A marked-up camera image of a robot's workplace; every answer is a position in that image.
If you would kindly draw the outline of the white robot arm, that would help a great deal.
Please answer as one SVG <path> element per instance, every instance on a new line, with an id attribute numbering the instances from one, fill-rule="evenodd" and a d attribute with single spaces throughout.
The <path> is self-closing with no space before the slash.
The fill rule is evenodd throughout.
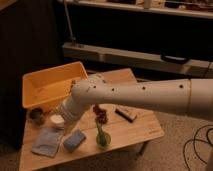
<path id="1" fill-rule="evenodd" d="M 213 79 L 114 84 L 94 74 L 72 86 L 58 112 L 65 123 L 73 124 L 94 104 L 118 104 L 213 121 Z"/>

